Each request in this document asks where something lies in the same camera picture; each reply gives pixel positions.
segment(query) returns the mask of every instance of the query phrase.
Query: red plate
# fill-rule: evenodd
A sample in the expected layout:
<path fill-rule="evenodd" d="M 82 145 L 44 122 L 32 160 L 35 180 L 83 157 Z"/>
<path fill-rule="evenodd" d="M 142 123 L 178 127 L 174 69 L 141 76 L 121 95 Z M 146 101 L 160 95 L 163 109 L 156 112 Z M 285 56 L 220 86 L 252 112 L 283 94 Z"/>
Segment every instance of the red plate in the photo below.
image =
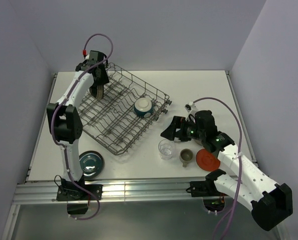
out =
<path fill-rule="evenodd" d="M 198 166 L 208 172 L 217 170 L 220 167 L 220 161 L 206 149 L 201 149 L 195 159 Z"/>

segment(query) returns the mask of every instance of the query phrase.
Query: white table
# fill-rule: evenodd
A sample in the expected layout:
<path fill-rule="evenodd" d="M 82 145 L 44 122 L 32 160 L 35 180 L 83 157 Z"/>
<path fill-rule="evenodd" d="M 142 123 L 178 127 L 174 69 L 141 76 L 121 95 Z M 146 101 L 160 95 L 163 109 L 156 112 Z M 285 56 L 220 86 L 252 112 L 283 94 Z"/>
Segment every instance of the white table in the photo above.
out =
<path fill-rule="evenodd" d="M 163 139 L 160 134 L 171 123 L 173 116 L 186 116 L 184 105 L 189 101 L 201 97 L 219 98 L 237 114 L 225 71 L 132 71 L 131 73 L 170 95 L 173 103 L 168 107 L 169 112 L 162 113 L 159 120 L 151 125 L 147 132 L 123 155 L 114 156 L 83 133 L 79 142 L 80 153 L 90 150 L 98 151 L 105 161 L 105 168 L 97 179 L 133 180 L 206 176 L 209 172 L 200 169 L 195 161 L 184 168 L 178 158 L 179 152 L 184 148 L 191 149 L 194 154 L 201 149 L 201 146 L 194 141 L 177 143 L 177 155 L 169 160 L 162 160 L 157 148 L 158 143 Z M 60 98 L 73 76 L 74 72 L 58 74 L 50 102 L 55 103 Z M 212 100 L 204 100 L 196 105 L 200 110 L 211 110 L 218 129 L 227 133 L 236 143 L 238 142 L 237 124 L 226 107 Z M 251 159 L 244 134 L 242 151 Z M 52 181 L 55 175 L 63 173 L 61 152 L 52 141 L 47 118 L 44 119 L 31 165 L 29 181 Z M 226 166 L 221 164 L 220 168 L 232 174 Z"/>

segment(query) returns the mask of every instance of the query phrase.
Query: metal rack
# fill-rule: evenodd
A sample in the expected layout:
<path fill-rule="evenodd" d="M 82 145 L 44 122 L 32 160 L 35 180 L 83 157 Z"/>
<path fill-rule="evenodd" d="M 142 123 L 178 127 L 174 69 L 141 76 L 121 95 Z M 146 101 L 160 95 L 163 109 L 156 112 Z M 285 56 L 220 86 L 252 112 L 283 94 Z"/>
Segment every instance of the metal rack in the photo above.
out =
<path fill-rule="evenodd" d="M 114 63 L 107 72 L 110 82 L 104 86 L 104 98 L 97 100 L 89 93 L 79 108 L 83 131 L 114 155 L 127 152 L 143 132 L 167 113 L 169 95 L 134 76 Z M 149 98 L 154 106 L 148 118 L 136 116 L 133 105 L 139 98 Z"/>

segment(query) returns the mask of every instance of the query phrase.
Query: white panel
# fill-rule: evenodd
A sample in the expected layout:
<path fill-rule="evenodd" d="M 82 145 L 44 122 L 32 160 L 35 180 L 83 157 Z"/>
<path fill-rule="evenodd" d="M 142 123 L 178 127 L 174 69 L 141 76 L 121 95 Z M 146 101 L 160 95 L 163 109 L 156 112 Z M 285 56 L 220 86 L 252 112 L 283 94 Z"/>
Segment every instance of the white panel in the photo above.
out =
<path fill-rule="evenodd" d="M 83 132 L 79 141 L 79 151 L 98 151 L 104 158 L 105 167 L 97 179 L 143 179 L 143 178 L 178 178 L 178 177 L 204 177 L 209 172 L 199 168 L 193 161 L 187 167 L 182 167 L 179 153 L 189 148 L 194 155 L 201 146 L 194 141 L 177 143 L 177 153 L 174 159 L 162 160 L 158 154 L 160 137 L 171 123 L 174 115 L 186 116 L 184 106 L 201 97 L 215 97 L 226 102 L 237 114 L 229 83 L 224 71 L 135 71 L 135 76 L 147 81 L 170 95 L 173 101 L 169 112 L 162 114 L 136 141 L 129 151 L 123 155 L 114 156 L 94 139 Z M 74 72 L 60 72 L 52 93 L 51 102 L 56 102 L 65 92 L 74 77 Z M 237 124 L 229 110 L 220 103 L 204 100 L 196 104 L 201 110 L 212 110 L 216 124 L 220 131 L 227 133 L 238 142 L 239 132 Z M 42 134 L 34 157 L 30 181 L 51 181 L 57 174 L 63 173 L 61 152 L 53 141 L 48 127 L 47 119 L 44 122 Z M 242 139 L 242 151 L 250 158 L 250 152 L 245 137 Z"/>
<path fill-rule="evenodd" d="M 231 79 L 259 166 L 292 189 L 298 240 L 298 1 L 266 2 Z"/>
<path fill-rule="evenodd" d="M 51 74 L 7 0 L 0 0 L 0 238 L 30 164 Z"/>
<path fill-rule="evenodd" d="M 72 71 L 93 33 L 126 70 L 229 70 L 265 0 L 10 0 L 55 71 Z M 88 49 L 109 52 L 103 37 Z"/>

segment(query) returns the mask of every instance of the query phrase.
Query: cable tie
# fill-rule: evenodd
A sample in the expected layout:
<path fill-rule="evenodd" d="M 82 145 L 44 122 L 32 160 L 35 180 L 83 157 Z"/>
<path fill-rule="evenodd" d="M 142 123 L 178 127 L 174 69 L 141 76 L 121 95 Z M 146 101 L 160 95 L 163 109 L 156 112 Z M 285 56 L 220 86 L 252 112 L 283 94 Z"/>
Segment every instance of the cable tie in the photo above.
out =
<path fill-rule="evenodd" d="M 234 157 L 233 159 L 236 160 L 238 157 L 240 157 L 240 156 L 242 156 L 242 155 L 243 155 L 243 152 L 239 152 L 239 153 L 237 154 L 237 156 Z"/>

